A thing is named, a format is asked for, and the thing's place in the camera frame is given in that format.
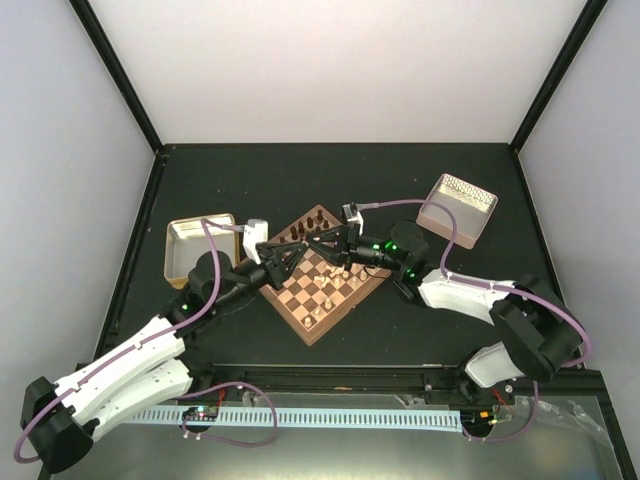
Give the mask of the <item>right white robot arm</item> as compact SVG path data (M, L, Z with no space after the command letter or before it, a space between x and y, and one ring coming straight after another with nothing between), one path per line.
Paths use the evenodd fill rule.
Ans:
M582 344L577 321L538 279L495 282L443 272L429 263L429 245L414 222L396 223L385 239L363 235L360 229L358 223L343 224L312 232L306 241L333 266L389 270L408 300L496 329L498 342L473 353L454 379L461 400L479 402L492 386L509 379L547 382Z

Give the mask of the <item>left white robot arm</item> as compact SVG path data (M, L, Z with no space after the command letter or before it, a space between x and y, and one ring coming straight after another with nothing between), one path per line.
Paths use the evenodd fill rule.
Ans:
M134 414L167 400L202 399L230 388L216 383L195 351L198 336L224 310L265 286L283 288L305 243L258 243L237 267L223 252L200 256L178 297L129 339L56 381L40 377L25 390L22 434L14 459L31 443L51 474L83 459L94 444Z

